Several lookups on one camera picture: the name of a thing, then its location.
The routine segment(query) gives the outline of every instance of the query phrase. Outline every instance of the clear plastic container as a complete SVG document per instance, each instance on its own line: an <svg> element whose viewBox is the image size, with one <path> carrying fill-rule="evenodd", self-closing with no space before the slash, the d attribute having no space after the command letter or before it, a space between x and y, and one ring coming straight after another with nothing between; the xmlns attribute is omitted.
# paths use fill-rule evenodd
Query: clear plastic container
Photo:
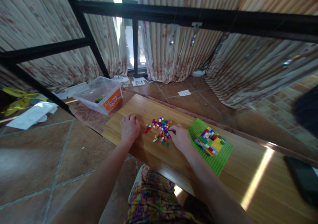
<svg viewBox="0 0 318 224"><path fill-rule="evenodd" d="M84 103L88 108L109 115L114 107L122 100L121 82L105 77L97 77L88 83L89 89L73 96ZM95 101L104 97L99 103Z"/></svg>

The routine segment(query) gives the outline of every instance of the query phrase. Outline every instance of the black metal frame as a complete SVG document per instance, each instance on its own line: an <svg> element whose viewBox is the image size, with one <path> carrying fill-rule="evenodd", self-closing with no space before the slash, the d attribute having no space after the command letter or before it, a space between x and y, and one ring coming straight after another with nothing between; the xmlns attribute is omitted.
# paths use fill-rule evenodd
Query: black metal frame
<svg viewBox="0 0 318 224"><path fill-rule="evenodd" d="M202 29L318 43L318 17L316 16L154 6L135 3L118 4L79 0L68 0L68 2L84 33L84 38L1 52L0 64L70 114L72 113L67 104L51 93L17 64L89 46L103 75L110 78L84 13L122 17L133 20L134 75L136 77L140 76L137 51L138 21L165 24L173 23L189 27L192 26L192 22L202 22Z"/></svg>

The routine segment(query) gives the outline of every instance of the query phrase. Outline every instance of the striped curtain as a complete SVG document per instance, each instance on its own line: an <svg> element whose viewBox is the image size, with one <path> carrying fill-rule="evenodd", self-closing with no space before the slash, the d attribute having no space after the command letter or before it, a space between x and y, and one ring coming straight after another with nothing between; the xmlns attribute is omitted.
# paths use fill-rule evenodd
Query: striped curtain
<svg viewBox="0 0 318 224"><path fill-rule="evenodd" d="M1 52L84 37L67 0L0 0L0 16ZM126 74L127 43L122 20L97 15L85 17L109 74ZM24 62L19 66L42 85L57 92L89 82L102 74L89 47ZM0 70L1 86L31 90L1 66Z"/></svg>
<svg viewBox="0 0 318 224"><path fill-rule="evenodd" d="M138 0L140 4L236 10L240 0ZM159 82L185 80L211 55L222 33L201 29L190 46L192 28L179 26L173 45L167 24L143 22L142 36L148 76Z"/></svg>
<svg viewBox="0 0 318 224"><path fill-rule="evenodd" d="M318 0L241 0L239 10L317 15ZM207 84L233 109L242 109L318 70L317 44L242 34L224 34L224 38L203 67ZM290 68L284 68L288 60Z"/></svg>

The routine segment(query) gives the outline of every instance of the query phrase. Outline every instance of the black phone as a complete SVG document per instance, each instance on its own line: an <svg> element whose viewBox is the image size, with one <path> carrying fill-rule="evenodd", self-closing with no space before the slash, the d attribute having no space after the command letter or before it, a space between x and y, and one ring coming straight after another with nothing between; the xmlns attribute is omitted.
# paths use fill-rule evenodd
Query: black phone
<svg viewBox="0 0 318 224"><path fill-rule="evenodd" d="M302 198L311 206L318 207L318 176L307 163L285 156L285 162Z"/></svg>

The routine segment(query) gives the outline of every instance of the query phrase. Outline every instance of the wooden board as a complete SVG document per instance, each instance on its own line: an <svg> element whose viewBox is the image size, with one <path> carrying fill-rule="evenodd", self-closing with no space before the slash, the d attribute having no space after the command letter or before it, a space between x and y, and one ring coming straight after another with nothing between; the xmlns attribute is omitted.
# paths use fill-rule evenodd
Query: wooden board
<svg viewBox="0 0 318 224"><path fill-rule="evenodd" d="M102 135L119 144L120 121L130 113L136 114L141 125L140 135L130 154L204 201L192 168L173 142L169 140L169 147L158 141L153 143L158 131L153 128L147 134L144 133L145 124L151 123L154 118L164 117L187 128L196 117L134 95L104 125ZM209 126L234 145L220 179L239 203L244 201L243 206L248 214L258 223L313 223L318 220L317 211L307 205L298 193L281 153L213 125Z"/></svg>

